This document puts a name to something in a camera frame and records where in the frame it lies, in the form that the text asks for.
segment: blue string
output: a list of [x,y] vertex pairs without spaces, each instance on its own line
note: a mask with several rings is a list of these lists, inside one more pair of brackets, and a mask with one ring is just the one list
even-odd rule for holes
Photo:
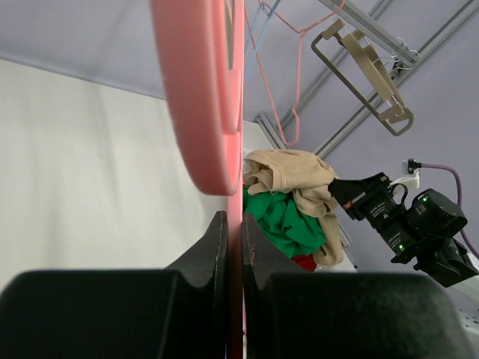
[[251,35],[253,33],[254,26],[256,25],[257,16],[259,15],[261,10],[264,10],[264,5],[258,6],[257,10],[256,10],[256,13],[254,13],[253,21],[251,23],[251,30],[248,33],[248,37],[246,38],[245,53],[246,53],[246,50],[248,49],[249,42],[251,41],[251,36],[249,36],[249,35]]
[[[266,21],[264,22],[263,28],[261,29],[260,36],[257,39],[256,48],[254,49],[254,53],[251,56],[251,60],[249,61],[249,65],[246,67],[245,80],[249,77],[249,75],[251,73],[251,70],[252,70],[253,65],[254,65],[254,57],[256,57],[257,51],[261,46],[261,42],[263,41],[263,36],[266,32],[266,29],[268,28],[269,21],[271,20],[272,16],[274,15],[275,10],[278,7],[280,2],[281,2],[281,0],[276,0],[275,4],[272,6],[271,10],[269,12],[266,12],[268,17],[267,17]],[[258,10],[256,11],[256,14],[254,15],[253,24],[252,24],[252,27],[251,27],[251,32],[248,34],[248,39],[251,39],[251,33],[253,32],[254,22],[256,21],[257,15],[259,14],[261,8],[264,8],[264,5],[259,6]]]

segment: metal rail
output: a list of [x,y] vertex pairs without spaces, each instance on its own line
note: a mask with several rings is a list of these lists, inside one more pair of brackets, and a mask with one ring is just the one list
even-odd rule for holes
[[[373,20],[378,20],[393,2],[394,0],[379,0],[370,10],[368,16],[370,16]],[[341,47],[331,57],[331,62],[336,67],[338,67],[338,65],[343,62],[347,55],[348,51],[344,47]],[[324,69],[322,69],[320,73],[317,74],[317,76],[310,83],[310,85],[301,93],[298,105],[296,107],[296,112],[298,114],[301,113],[301,111],[303,111],[305,107],[311,102],[311,100],[317,95],[317,93],[320,91],[326,80],[329,79],[331,74],[331,70],[328,67],[324,67]],[[283,126],[283,128],[287,127],[291,123],[293,118],[293,112],[289,110],[281,119],[281,125]]]
[[[319,0],[322,4],[331,10],[336,10],[341,5],[341,0]],[[409,49],[406,44],[398,37],[389,34],[376,21],[371,19],[369,15],[361,11],[359,7],[351,1],[346,0],[343,8],[338,13],[339,17],[348,22],[360,32],[365,34],[380,47],[385,49],[391,55],[397,56],[404,64],[411,67],[419,60],[419,55]]]

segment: tan fabric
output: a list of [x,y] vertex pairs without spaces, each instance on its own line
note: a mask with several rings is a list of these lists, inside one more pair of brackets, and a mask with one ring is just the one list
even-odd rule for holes
[[326,243],[313,255],[316,263],[331,266],[343,261],[338,219],[332,210],[338,205],[328,191],[337,178],[335,171],[313,153],[301,150],[258,150],[245,160],[249,169],[243,182],[248,193],[293,192],[298,209],[318,218]]

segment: ceiling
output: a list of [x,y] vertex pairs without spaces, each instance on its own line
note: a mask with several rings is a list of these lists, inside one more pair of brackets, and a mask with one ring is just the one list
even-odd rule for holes
[[165,96],[147,0],[0,1],[0,57]]
[[[368,11],[376,0],[354,2]],[[252,18],[257,0],[246,0],[246,7]],[[302,28],[327,15],[330,9],[318,0],[301,0],[301,6],[283,0],[278,11]],[[258,18],[257,36],[265,18],[263,14]],[[314,77],[322,66],[308,51],[320,28],[306,37],[303,46],[304,79]],[[260,48],[281,113],[293,101],[297,41],[298,35],[273,17]],[[148,0],[0,1],[0,58],[165,98]],[[259,111],[270,111],[256,63],[253,66],[245,83],[245,118],[249,120]]]

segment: green fabric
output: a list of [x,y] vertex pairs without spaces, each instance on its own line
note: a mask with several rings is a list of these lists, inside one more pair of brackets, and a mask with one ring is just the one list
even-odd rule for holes
[[289,258],[312,254],[326,242],[317,219],[296,208],[292,193],[251,196],[244,188],[243,207],[256,218],[264,235]]

